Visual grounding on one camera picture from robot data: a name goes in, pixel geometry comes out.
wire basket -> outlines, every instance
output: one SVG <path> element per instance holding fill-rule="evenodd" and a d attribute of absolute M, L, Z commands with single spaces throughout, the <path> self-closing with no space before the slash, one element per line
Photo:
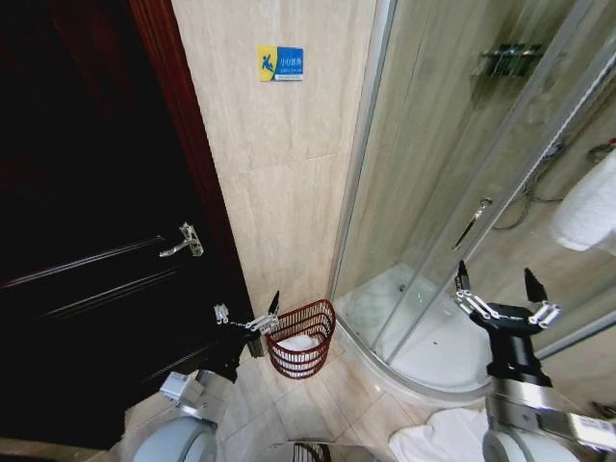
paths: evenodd
<path fill-rule="evenodd" d="M 279 324 L 266 334 L 269 359 L 285 377 L 300 380 L 312 377 L 325 364 L 329 344 L 336 328 L 336 314 L 329 300 L 319 300 L 278 317 Z M 308 335 L 319 344 L 293 351 L 279 345 L 297 335 Z"/>

glass shower door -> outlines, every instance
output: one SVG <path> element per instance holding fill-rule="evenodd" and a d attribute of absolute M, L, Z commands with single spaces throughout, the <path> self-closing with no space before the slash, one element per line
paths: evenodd
<path fill-rule="evenodd" d="M 516 189 L 521 190 L 518 198 L 525 195 L 536 178 L 533 172 L 559 154 L 568 128 L 584 119 L 592 109 L 595 93 L 606 85 L 605 77 L 614 61 L 616 11 L 606 4 L 594 3 L 588 9 L 579 5 L 561 25 L 546 53 L 546 60 L 553 53 L 553 65 L 543 61 L 537 66 L 501 123 L 500 128 L 509 125 L 506 132 L 497 134 L 491 151 L 476 167 L 467 185 L 460 189 L 449 186 L 455 179 L 456 167 L 444 173 L 428 202 L 423 223 L 410 241 L 409 253 L 414 255 L 409 258 L 418 268 L 418 276 L 398 307 L 400 313 L 391 316 L 389 326 L 382 330 L 383 340 L 375 344 L 379 346 L 382 342 L 382 354 L 392 367 L 405 371 L 407 376 L 429 388 L 470 391 L 487 382 L 485 365 L 490 353 L 485 334 L 473 324 L 468 326 L 468 320 L 460 316 L 450 300 L 454 291 L 451 279 L 457 263 L 467 259 L 488 232 L 506 230 L 497 225 L 497 230 L 492 227 L 502 208 Z M 443 211 L 449 211 L 447 219 L 442 218 Z M 507 237 L 500 238 L 500 245 L 505 247 L 506 255 Z M 475 288 L 489 297 L 495 294 L 490 290 L 490 281 L 499 280 L 502 287 L 517 288 L 519 294 L 516 299 L 494 301 L 522 303 L 526 295 L 522 262 L 510 268 L 513 255 L 507 259 L 501 253 L 500 266 L 493 264 L 489 267 L 493 274 L 486 274 L 484 266 L 493 254 L 488 249 L 483 255 L 483 259 L 470 262 L 472 280 L 473 268 L 477 266 Z M 526 261 L 532 267 L 531 255 L 526 256 Z M 499 279 L 498 273 L 506 280 Z M 401 323 L 402 307 L 407 319 L 409 313 L 412 319 L 404 329 L 399 329 L 393 325 Z M 441 366 L 447 372 L 434 373 Z"/>
<path fill-rule="evenodd" d="M 448 285 L 608 42 L 615 9 L 591 3 L 398 1 L 333 298 L 426 389 L 485 383 L 485 336 Z"/>

white shower base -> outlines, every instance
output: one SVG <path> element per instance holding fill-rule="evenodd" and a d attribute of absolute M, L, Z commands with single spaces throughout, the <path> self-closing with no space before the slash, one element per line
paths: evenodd
<path fill-rule="evenodd" d="M 408 284 L 412 275 L 410 267 L 399 264 L 334 300 L 338 316 L 381 359 L 387 359 L 419 315 L 422 298 L 435 290 L 419 277 L 385 334 L 372 345 L 402 295 L 401 286 Z M 459 394 L 485 386 L 485 367 L 490 361 L 486 332 L 444 295 L 425 313 L 390 367 L 427 389 Z"/>

door lever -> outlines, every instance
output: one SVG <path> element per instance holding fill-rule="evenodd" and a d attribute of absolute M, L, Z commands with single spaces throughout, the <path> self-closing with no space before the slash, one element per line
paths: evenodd
<path fill-rule="evenodd" d="M 194 231 L 194 227 L 191 224 L 184 222 L 182 226 L 180 226 L 180 231 L 184 235 L 184 241 L 169 250 L 163 250 L 159 253 L 159 257 L 170 257 L 175 253 L 182 250 L 184 247 L 189 246 L 191 248 L 193 257 L 200 257 L 203 255 L 203 246 L 201 245 L 201 241 L 196 235 Z"/>
<path fill-rule="evenodd" d="M 479 217 L 483 215 L 485 209 L 487 209 L 491 205 L 492 199 L 490 197 L 485 197 L 479 201 L 479 207 L 477 208 L 477 210 L 475 210 L 475 213 L 471 217 L 471 221 L 469 221 L 469 224 L 466 225 L 466 228 L 464 228 L 464 231 L 462 231 L 462 234 L 460 235 L 456 243 L 453 245 L 451 250 L 458 249 L 458 247 L 462 244 L 462 241 L 464 241 L 464 238 L 466 238 L 466 236 L 471 232 L 471 228 L 473 228 L 475 222 L 479 219 Z"/>

hanging towel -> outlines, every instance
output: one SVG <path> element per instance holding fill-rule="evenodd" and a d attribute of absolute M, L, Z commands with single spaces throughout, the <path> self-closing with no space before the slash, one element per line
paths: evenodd
<path fill-rule="evenodd" d="M 398 462 L 477 462 L 483 460 L 486 431 L 485 410 L 447 409 L 433 414 L 426 425 L 397 431 L 389 447 Z"/>
<path fill-rule="evenodd" d="M 616 150 L 569 191 L 554 215 L 552 236 L 572 250 L 596 246 L 616 255 Z"/>

